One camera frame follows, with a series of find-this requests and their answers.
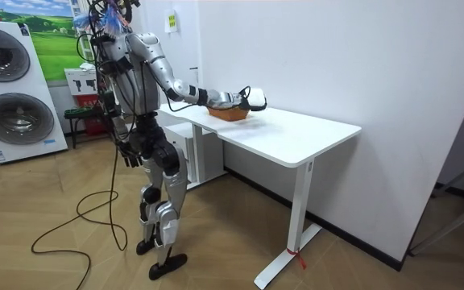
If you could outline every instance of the red box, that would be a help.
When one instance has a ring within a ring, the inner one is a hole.
[[[77,96],[78,106],[95,106],[97,104],[97,94]],[[99,118],[87,118],[84,120],[85,132],[87,135],[98,135],[105,132],[105,126]]]

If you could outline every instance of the desk top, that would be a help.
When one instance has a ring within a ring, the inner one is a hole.
[[[186,105],[172,102],[174,110]],[[288,168],[302,165],[361,130],[359,126],[269,107],[250,112],[246,119],[236,122],[213,117],[201,106],[172,112],[168,104],[163,104],[159,111],[214,132],[222,140]]]

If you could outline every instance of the desk leg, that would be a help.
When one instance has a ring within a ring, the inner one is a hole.
[[[309,187],[313,176],[314,161],[302,164],[296,171],[295,192],[293,195],[293,206],[291,209],[291,221],[289,222],[288,249],[292,252],[301,250],[320,230],[321,227],[312,224],[302,233],[305,220],[305,210],[307,209],[307,199],[309,197]],[[255,285],[260,289],[265,287],[286,267],[295,255],[289,254],[284,250],[273,262],[257,275],[254,280]]]
[[[205,181],[205,161],[203,148],[203,134],[201,127],[193,124],[193,146],[194,146],[194,165],[198,183]]]

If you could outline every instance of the brown basket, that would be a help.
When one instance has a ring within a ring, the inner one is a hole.
[[[230,110],[214,110],[210,108],[207,109],[209,110],[209,114],[211,114],[212,116],[229,122],[243,120],[247,117],[249,112],[249,110],[241,110],[238,107],[235,107]]]

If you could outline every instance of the red tag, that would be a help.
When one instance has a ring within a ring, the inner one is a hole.
[[[290,255],[296,255],[296,257],[298,258],[298,260],[300,261],[300,265],[302,266],[302,269],[305,270],[305,268],[307,267],[307,265],[305,264],[305,261],[304,261],[304,258],[302,258],[302,256],[300,255],[300,248],[298,248],[298,250],[296,250],[296,252],[294,251],[291,251],[289,249],[286,249],[288,250],[288,253]]]

